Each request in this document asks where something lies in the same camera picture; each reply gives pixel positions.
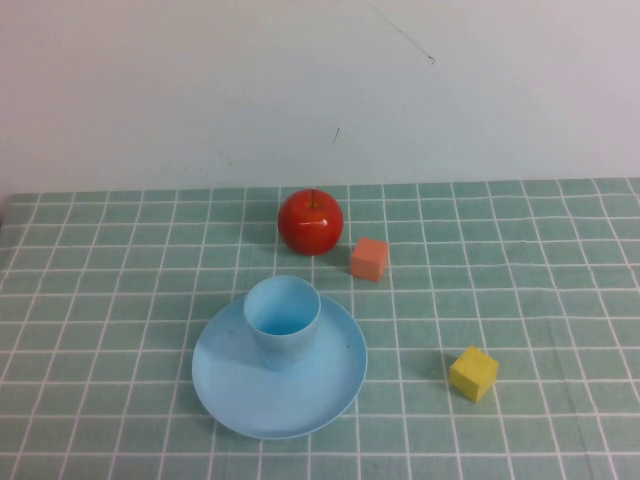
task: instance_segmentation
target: plate rim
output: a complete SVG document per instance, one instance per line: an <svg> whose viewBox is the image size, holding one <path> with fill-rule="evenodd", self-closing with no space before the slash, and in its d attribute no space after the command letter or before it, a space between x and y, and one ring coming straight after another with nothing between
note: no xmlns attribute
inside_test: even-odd
<svg viewBox="0 0 640 480"><path fill-rule="evenodd" d="M225 428L238 433L240 435L249 437L249 438L255 438L257 440L288 440L288 439L292 439L292 438L297 438L297 437L302 437L304 435L309 435L317 430L320 430L321 428L326 427L327 425L329 425L330 423L332 423L334 420L336 420L336 418L338 418L339 416L341 416L342 414L344 414L345 411L347 411L347 409L353 404L353 402L356 400L356 398L358 397L358 394L360 393L360 390L362 389L362 386L364 385L364 381L367 377L367 370L369 367L369 352L368 352L368 347L367 347L367 342L366 339L364 337L364 334L362 333L362 329L360 328L360 325L358 325L358 322L356 321L356 319L354 318L353 315L351 315L351 313L349 313L349 311L344 308L342 305L340 305L340 303L338 303L337 301L335 301L334 299L332 299L331 297L324 295L322 293L319 294L320 295L320 300L322 301L328 301L330 303L333 304L333 306L338 307L339 310L341 310L348 318L351 322L353 322L354 326L356 327L356 331L358 332L358 338L360 340L362 340L362 345L363 345L363 352L364 352L364 369L362 371L362 378L359 379L359 385L358 388L356 389L353 398L345 405L345 407L339 412L337 413L335 416L333 416L330 420L315 426L314 428L311 428L309 430L305 430L304 432L301 433L296 433L294 435L276 435L276 436L257 436L257 435L253 435L251 433L245 433L243 431L239 431L236 428L232 428L229 425L227 425L225 422L221 421L220 419L218 419L217 416L215 416L211 411L209 411L209 409L207 408L207 406L204 404L204 402L202 401L202 396L200 394L200 392L198 391L198 387L196 386L196 375L194 375L194 371L196 368L196 362L195 360L195 356L196 356L196 350L198 347L198 344L200 343L200 339L202 338L202 335L204 335L204 331L207 329L207 327L211 324L211 322L216 318L216 316L218 314L220 314L224 309L229 308L231 305L235 304L235 303L239 303L241 301L244 301L244 299L246 298L246 295L243 295L235 300L233 300L232 302L228 303L227 305L225 305L221 310L219 310L218 312L216 312L213 317L211 317L211 319L209 319L209 321L207 322L207 325L204 327L204 329L202 330L202 332L200 332L200 335L198 336L198 340L196 341L196 344L193 348L193 354L192 354L192 361L191 361L191 379L192 379L192 383L193 383L193 387L196 391L196 395L198 397L198 400L200 401L200 404L204 407L204 409L206 410L206 412L211 415L211 417L213 419L215 419L216 422L220 423L222 426L224 426Z"/></svg>

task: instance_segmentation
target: orange cube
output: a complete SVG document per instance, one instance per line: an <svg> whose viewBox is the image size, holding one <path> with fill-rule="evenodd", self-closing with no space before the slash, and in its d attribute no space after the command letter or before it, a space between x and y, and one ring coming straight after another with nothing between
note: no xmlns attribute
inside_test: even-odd
<svg viewBox="0 0 640 480"><path fill-rule="evenodd" d="M379 282L387 268L388 254L387 242L361 238L351 255L351 275Z"/></svg>

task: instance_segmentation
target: toy fruit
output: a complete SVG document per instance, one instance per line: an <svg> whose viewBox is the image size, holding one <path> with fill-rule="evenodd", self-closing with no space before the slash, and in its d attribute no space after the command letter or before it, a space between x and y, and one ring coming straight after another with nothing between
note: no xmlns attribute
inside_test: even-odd
<svg viewBox="0 0 640 480"><path fill-rule="evenodd" d="M287 246L302 255L322 255L342 234L340 204L327 192L301 190L287 198L278 212L278 231Z"/></svg>

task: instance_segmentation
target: white wall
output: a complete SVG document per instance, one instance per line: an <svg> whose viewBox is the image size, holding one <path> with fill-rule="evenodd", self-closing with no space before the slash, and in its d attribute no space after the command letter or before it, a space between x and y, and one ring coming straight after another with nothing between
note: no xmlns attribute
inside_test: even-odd
<svg viewBox="0 0 640 480"><path fill-rule="evenodd" d="M638 18L635 0L2 2L0 194L640 175Z"/></svg>

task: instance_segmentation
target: scuff mark on wall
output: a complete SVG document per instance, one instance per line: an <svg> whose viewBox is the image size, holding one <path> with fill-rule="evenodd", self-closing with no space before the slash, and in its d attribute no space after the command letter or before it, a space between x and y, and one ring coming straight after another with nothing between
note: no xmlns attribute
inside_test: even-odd
<svg viewBox="0 0 640 480"><path fill-rule="evenodd" d="M420 50L420 52L422 52L422 54L424 56L426 56L429 61L431 62L431 65L433 65L434 63L436 63L436 59L434 57L432 57L431 55L429 55L429 53L422 48L418 42L416 42L413 38L411 38L409 35L407 35L406 33L404 33L404 30L402 30L400 27L396 26L393 22L391 22L391 20L389 20L387 18L387 16L382 13L378 7L376 7L374 4L372 4L371 2L367 2L367 4L373 9L374 12L376 12L376 14L382 18L384 20L384 22L389 25L391 28L393 28L396 32L398 32L400 35L402 35L404 38L406 38L407 40L409 40L414 47L416 47L418 50Z"/></svg>
<svg viewBox="0 0 640 480"><path fill-rule="evenodd" d="M335 137L333 137L333 142L331 142L332 147L333 147L333 144L336 143L336 139L338 138L339 134L340 134L340 127L338 127L338 130L336 130L336 135Z"/></svg>

